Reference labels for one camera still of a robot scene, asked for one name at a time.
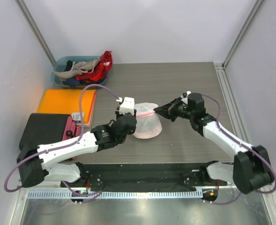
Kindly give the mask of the white mesh laundry bag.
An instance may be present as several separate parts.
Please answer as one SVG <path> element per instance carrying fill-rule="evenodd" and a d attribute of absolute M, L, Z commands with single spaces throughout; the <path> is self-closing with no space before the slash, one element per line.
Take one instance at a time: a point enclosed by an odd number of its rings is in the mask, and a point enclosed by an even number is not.
<path fill-rule="evenodd" d="M 162 132 L 162 125 L 154 109 L 158 105 L 155 103 L 138 103 L 134 105 L 136 110 L 136 129 L 133 133 L 138 139 L 150 139 L 158 136 Z"/>

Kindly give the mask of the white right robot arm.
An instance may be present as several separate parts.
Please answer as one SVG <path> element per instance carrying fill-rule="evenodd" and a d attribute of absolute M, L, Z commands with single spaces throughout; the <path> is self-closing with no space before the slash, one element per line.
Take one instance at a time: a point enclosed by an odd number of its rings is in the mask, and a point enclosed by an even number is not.
<path fill-rule="evenodd" d="M 154 109 L 158 115 L 175 121 L 177 118 L 187 119 L 194 131 L 211 140 L 227 153 L 233 163 L 219 162 L 209 164 L 201 171 L 199 178 L 204 185 L 210 185 L 215 180 L 223 180 L 234 184 L 237 189 L 248 194 L 261 192 L 266 185 L 276 191 L 276 172 L 271 166 L 268 151 L 261 145 L 253 146 L 226 130 L 214 117 L 206 112 L 205 95 L 200 93 L 183 93 L 179 98 Z"/>

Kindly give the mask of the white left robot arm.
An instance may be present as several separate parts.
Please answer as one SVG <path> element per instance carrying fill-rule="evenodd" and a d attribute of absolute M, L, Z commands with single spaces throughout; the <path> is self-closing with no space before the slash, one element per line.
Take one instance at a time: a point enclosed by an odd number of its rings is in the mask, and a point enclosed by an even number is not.
<path fill-rule="evenodd" d="M 45 145 L 34 142 L 24 145 L 17 158 L 22 187 L 34 187 L 45 179 L 62 180 L 83 187 L 88 176 L 80 164 L 64 165 L 62 161 L 114 148 L 135 132 L 136 124 L 135 115 L 120 114 L 116 120 L 96 126 L 79 137 Z"/>

